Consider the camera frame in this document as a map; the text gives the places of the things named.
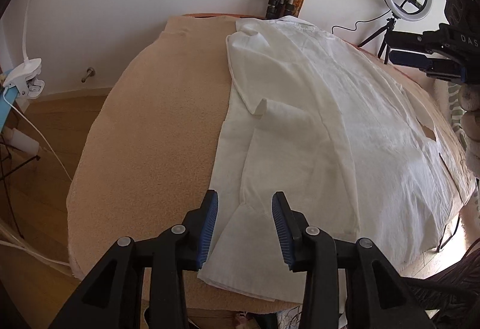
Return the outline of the white knit gloved hand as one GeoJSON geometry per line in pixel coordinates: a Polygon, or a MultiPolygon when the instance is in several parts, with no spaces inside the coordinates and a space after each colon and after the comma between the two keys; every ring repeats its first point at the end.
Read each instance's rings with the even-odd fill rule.
{"type": "Polygon", "coordinates": [[[472,173],[480,176],[480,92],[479,85],[462,85],[459,103],[465,114],[461,126],[466,135],[466,163],[472,173]]]}

